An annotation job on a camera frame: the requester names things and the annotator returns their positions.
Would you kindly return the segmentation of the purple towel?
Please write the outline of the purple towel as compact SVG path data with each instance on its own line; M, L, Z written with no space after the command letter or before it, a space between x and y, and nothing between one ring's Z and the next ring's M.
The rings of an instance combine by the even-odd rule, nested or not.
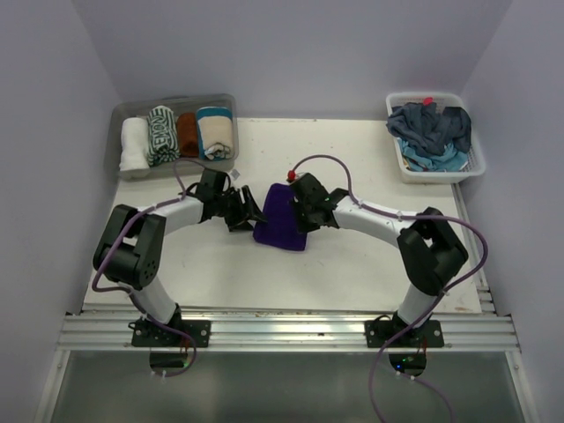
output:
M307 235L298 231L289 186L274 183L270 186L263 204L266 222L257 222L253 231L255 242L291 252L306 249Z

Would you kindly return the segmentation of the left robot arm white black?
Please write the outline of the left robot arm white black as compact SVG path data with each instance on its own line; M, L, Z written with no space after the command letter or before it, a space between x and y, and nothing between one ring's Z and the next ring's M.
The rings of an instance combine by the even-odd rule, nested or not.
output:
M181 340L183 325L179 306L158 277L165 237L213 218L222 218L231 232L251 231L255 222L267 221L247 186L214 189L200 182L195 188L147 207L117 205L93 257L92 290L126 293L166 346Z

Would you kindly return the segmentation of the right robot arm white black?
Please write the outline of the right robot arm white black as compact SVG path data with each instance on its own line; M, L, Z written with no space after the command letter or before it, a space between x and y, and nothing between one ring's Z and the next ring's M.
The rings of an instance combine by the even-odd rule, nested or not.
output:
M414 345L424 335L431 307L468 260L468 252L442 213L428 207L421 213L379 208L354 200L345 189L293 189L292 207L298 228L323 226L366 234L398 249L410 281L395 313L394 339Z

